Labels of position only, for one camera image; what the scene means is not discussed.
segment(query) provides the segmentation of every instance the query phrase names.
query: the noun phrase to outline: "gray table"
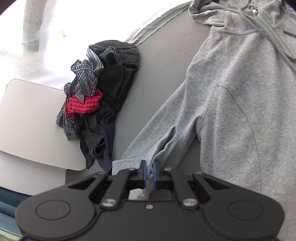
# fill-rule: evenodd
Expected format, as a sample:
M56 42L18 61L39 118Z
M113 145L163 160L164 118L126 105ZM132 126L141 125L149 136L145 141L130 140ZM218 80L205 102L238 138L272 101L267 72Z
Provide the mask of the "gray table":
M131 142L184 81L186 70L208 37L210 26L195 22L185 10L141 43L140 68L133 86L116 117L113 160L120 160ZM200 169L200 143L194 140L178 168ZM89 170L67 170L66 183L101 168L96 162Z

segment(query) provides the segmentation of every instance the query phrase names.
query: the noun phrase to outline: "metal zipper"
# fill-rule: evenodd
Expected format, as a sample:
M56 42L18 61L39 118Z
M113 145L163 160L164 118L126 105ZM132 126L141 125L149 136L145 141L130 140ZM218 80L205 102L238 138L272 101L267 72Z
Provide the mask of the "metal zipper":
M275 39L278 41L278 43L280 44L280 46L282 47L282 49L289 55L290 52L287 49L287 47L284 45L283 41L281 40L281 38L276 34L276 32L272 29L272 27L269 25L268 22L265 21L265 19L258 13L257 9L255 9L254 7L250 6L250 9L252 10L253 14L256 14L258 16L258 18L260 18L260 20L262 21L262 23L264 23L264 25L269 29L269 31L272 33L272 35L275 37Z

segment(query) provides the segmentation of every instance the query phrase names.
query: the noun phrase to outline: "checkered fabric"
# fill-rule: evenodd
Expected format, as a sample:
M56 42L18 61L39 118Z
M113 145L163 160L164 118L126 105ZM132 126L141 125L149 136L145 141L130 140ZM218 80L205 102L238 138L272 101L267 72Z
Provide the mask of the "checkered fabric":
M81 116L85 113L91 113L100 107L99 100L102 99L103 94L99 89L96 89L94 96L85 96L84 104L81 103L76 96L72 95L69 98L68 103L65 107L66 115L69 119L75 119L75 113L80 114Z
M98 75L104 69L101 60L91 49L87 49L86 56L89 60L85 59L82 62L77 60L71 66L71 70L76 74L76 77L71 83L65 84L64 92L67 97L57 115L56 124L64 128L68 140L78 138L74 121L70 120L65 112L65 106L70 96L74 94L84 104L84 96L94 96L98 83Z

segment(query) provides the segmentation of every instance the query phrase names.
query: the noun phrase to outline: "white board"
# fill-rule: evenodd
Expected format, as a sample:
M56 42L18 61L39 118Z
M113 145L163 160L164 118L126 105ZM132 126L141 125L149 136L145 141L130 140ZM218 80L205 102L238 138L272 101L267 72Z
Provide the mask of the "white board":
M65 184L66 170L0 151L0 186L28 195Z
M62 90L14 79L0 105L0 150L31 161L83 170L79 140L68 140L55 121Z

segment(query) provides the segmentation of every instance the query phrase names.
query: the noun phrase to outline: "red plaid shirt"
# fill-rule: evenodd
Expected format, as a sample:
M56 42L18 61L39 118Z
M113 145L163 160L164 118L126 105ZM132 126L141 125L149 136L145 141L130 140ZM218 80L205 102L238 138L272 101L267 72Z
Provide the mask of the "red plaid shirt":
M95 111L100 107L99 100L102 99L103 94L99 89L96 89L94 96L85 96L84 104L81 103L79 99L76 98L75 95L72 95L69 98L68 103L65 106L65 112L69 119L74 120L74 113L78 113L81 116L85 113L90 113Z

